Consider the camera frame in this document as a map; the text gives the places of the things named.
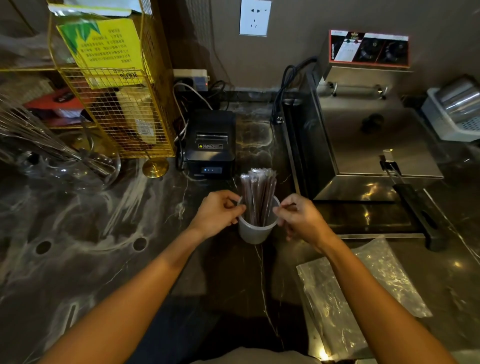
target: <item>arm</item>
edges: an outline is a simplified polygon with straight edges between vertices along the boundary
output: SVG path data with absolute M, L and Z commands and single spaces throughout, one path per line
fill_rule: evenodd
M 450 353 L 370 274 L 329 228 L 313 203 L 297 194 L 274 208 L 287 240 L 295 233 L 330 261 L 342 292 L 379 363 L 456 363 Z
M 122 364 L 133 353 L 190 254 L 237 223 L 245 205 L 231 191 L 204 198 L 190 226 L 157 258 L 94 307 L 50 348 L 40 364 Z

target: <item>hand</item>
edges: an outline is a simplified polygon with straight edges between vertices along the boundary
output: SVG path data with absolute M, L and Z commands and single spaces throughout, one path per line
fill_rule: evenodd
M 291 194 L 280 206 L 274 207 L 273 212 L 280 218 L 278 225 L 285 226 L 288 241 L 297 233 L 303 240 L 322 251 L 328 238 L 336 236 L 309 199 Z
M 237 217 L 245 212 L 246 206 L 235 206 L 231 200 L 238 201 L 240 196 L 229 190 L 210 192 L 200 204 L 189 229 L 199 231 L 205 240 L 238 223 Z

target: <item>warning label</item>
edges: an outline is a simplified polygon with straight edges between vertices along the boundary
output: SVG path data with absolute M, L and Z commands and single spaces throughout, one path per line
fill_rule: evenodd
M 223 144 L 199 144 L 201 149 L 223 149 Z

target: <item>black handle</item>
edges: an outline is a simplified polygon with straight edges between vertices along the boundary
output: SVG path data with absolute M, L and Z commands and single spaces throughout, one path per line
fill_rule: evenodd
M 398 183 L 393 189 L 400 196 L 405 207 L 415 216 L 420 223 L 426 238 L 426 247 L 429 250 L 438 252 L 447 247 L 447 237 L 442 233 L 440 224 L 432 217 L 430 209 L 420 198 L 411 184 Z

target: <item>plastic cup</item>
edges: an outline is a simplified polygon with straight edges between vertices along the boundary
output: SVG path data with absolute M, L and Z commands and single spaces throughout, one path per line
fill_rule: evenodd
M 242 199 L 237 202 L 237 205 L 241 204 Z M 280 201 L 278 198 L 273 196 L 271 208 L 270 208 L 270 215 L 268 216 L 267 226 L 253 226 L 245 221 L 245 219 L 240 216 L 239 217 L 239 233 L 240 237 L 250 244 L 261 244 L 263 243 L 272 229 L 275 227 L 276 222 L 278 221 L 278 217 L 272 212 L 272 208 L 280 206 Z

